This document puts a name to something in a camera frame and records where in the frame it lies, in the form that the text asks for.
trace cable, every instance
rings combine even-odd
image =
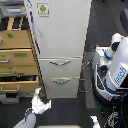
[[[106,128],[106,125],[108,124],[109,127],[114,128],[114,126],[118,123],[118,112],[114,111],[114,107],[113,107],[113,112],[111,113],[111,115],[107,118],[105,124],[104,124],[104,128]]]
[[[126,96],[127,93],[128,93],[128,90],[125,91],[124,96],[123,96],[123,99],[122,99],[122,102],[121,102],[120,122],[119,122],[118,128],[120,128],[120,125],[121,125],[121,119],[122,119],[122,106],[123,106],[124,98],[125,98],[125,96]]]
[[[87,93],[87,92],[89,92],[89,91],[92,89],[92,83],[91,83],[91,81],[90,81],[90,80],[85,80],[85,79],[80,79],[80,80],[84,80],[84,81],[89,82],[90,85],[91,85],[91,87],[90,87],[87,91],[83,91],[83,90],[80,88],[80,86],[79,86],[79,87],[78,87],[79,90],[80,90],[82,93]]]

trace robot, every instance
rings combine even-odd
[[[99,101],[117,104],[128,90],[128,37],[112,36],[110,47],[96,47],[92,61],[93,91]]]
[[[44,104],[40,99],[41,93],[42,88],[37,88],[35,90],[35,94],[32,99],[32,108],[28,108],[26,110],[25,117],[23,118],[23,120],[21,120],[13,128],[34,128],[36,124],[35,114],[42,114],[47,109],[51,108],[51,100],[47,104]]]

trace wooden drawer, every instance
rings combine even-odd
[[[35,65],[32,50],[0,50],[0,66],[15,65]]]
[[[36,79],[32,81],[0,82],[0,92],[34,92],[36,88],[39,88],[38,81],[39,78],[36,76]]]
[[[0,76],[38,75],[36,65],[0,67]]]
[[[0,31],[0,49],[31,48],[27,30]]]
[[[43,78],[80,76],[82,58],[38,59]]]
[[[47,98],[76,98],[79,79],[44,79]]]

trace drawer handle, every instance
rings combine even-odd
[[[65,64],[68,64],[68,63],[70,63],[70,62],[71,62],[71,60],[67,60],[67,61],[64,62],[64,63],[57,63],[57,62],[54,62],[54,61],[50,61],[51,64],[55,64],[55,65],[58,65],[58,66],[65,65]]]
[[[55,83],[57,83],[57,84],[65,84],[65,83],[67,83],[67,82],[69,82],[70,81],[70,79],[68,79],[68,80],[65,80],[65,81],[57,81],[57,80],[52,80],[52,82],[55,82]]]
[[[4,85],[2,85],[2,87],[1,87],[1,92],[18,92],[19,91],[19,86],[16,90],[3,90],[3,87],[4,87]]]
[[[1,72],[0,75],[13,75],[15,73],[16,73],[16,71],[14,71],[14,72]]]
[[[5,60],[5,61],[0,61],[0,63],[8,63],[9,59]]]

